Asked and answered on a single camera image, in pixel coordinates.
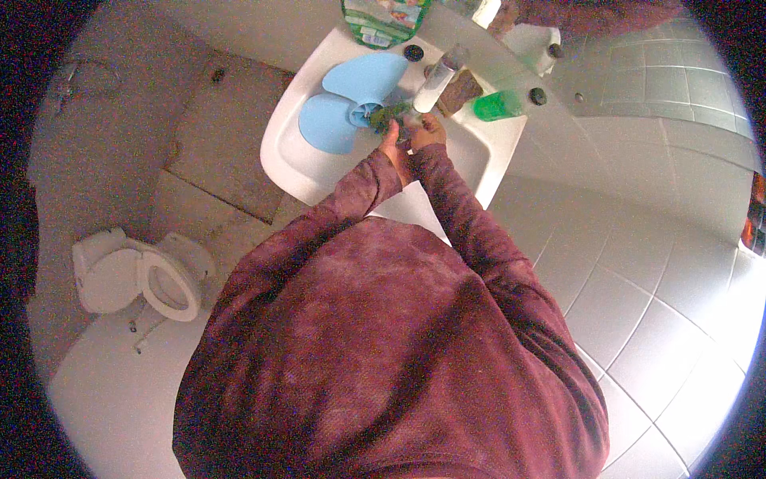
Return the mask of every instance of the brown sponge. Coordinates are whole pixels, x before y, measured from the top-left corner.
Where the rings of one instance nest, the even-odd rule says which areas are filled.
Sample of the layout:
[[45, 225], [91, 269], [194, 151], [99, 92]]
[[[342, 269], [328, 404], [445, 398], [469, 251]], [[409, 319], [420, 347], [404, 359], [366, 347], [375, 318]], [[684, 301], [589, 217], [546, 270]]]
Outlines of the brown sponge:
[[461, 70], [454, 76], [439, 97], [436, 106], [445, 118], [454, 115], [463, 105], [484, 95], [484, 89], [476, 82], [470, 70]]

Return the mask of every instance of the hand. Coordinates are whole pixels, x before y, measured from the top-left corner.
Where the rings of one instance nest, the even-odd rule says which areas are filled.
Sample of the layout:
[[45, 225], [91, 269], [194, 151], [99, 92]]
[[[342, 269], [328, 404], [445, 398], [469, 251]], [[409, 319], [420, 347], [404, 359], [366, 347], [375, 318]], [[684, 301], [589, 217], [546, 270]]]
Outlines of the hand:
[[410, 134], [412, 151], [417, 152], [434, 143], [447, 144], [447, 131], [431, 113], [423, 113], [415, 119], [405, 120], [407, 130]]
[[517, 0], [503, 0], [500, 4], [495, 19], [487, 27], [487, 31], [497, 40], [502, 41], [506, 33], [513, 29], [516, 19], [519, 17], [519, 3]]
[[398, 138], [399, 123], [397, 123], [396, 120], [391, 119], [388, 124], [388, 133], [383, 137], [383, 141], [378, 149], [391, 160], [391, 164], [394, 165], [394, 169], [401, 180], [401, 187], [404, 188], [412, 183], [413, 176], [408, 168], [408, 148], [404, 144], [397, 145], [396, 140]]

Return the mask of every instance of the toilet tank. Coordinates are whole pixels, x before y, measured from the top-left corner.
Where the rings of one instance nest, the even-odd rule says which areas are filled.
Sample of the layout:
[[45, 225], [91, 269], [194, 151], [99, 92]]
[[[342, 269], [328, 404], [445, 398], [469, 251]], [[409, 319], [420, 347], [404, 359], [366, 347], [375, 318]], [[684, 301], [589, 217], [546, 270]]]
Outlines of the toilet tank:
[[125, 244], [125, 232], [121, 228], [111, 228], [88, 236], [72, 246], [74, 276], [79, 284], [88, 270], [101, 258], [117, 251]]

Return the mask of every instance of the white sink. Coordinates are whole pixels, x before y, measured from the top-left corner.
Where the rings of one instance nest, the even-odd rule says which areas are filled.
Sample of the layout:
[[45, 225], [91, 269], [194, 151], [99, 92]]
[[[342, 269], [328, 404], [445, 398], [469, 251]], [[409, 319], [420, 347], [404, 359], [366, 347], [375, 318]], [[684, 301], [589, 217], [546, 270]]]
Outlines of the white sink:
[[[418, 44], [425, 52], [422, 61], [410, 63], [399, 82], [402, 90], [414, 93], [424, 82], [424, 68], [435, 63], [442, 51], [417, 36], [389, 51], [401, 54], [408, 44]], [[261, 164], [281, 189], [307, 205], [315, 205], [331, 193], [335, 183], [381, 141], [381, 137], [370, 129], [360, 130], [351, 153], [333, 155], [308, 144], [298, 127], [303, 104], [311, 96], [323, 92], [325, 74], [337, 64], [370, 53], [373, 51], [352, 40], [345, 25], [339, 25], [325, 37], [298, 71], [269, 120], [260, 146]], [[480, 52], [471, 53], [476, 61], [480, 61]], [[496, 91], [483, 78], [477, 76], [476, 79], [485, 92]], [[526, 116], [483, 122], [469, 107], [443, 121], [447, 130], [447, 152], [484, 208], [495, 195], [525, 123]], [[383, 202], [372, 214], [421, 225], [446, 240], [419, 182], [410, 184], [402, 193]]]

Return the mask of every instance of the green bottle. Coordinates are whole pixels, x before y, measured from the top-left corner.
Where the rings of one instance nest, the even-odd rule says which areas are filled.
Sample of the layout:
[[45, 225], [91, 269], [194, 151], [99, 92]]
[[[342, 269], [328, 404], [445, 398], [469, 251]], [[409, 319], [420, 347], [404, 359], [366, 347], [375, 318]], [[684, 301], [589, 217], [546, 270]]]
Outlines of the green bottle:
[[354, 40], [386, 50], [415, 36], [431, 0], [341, 0]]
[[519, 97], [512, 90], [499, 91], [473, 102], [473, 112], [482, 121], [495, 121], [524, 114]]

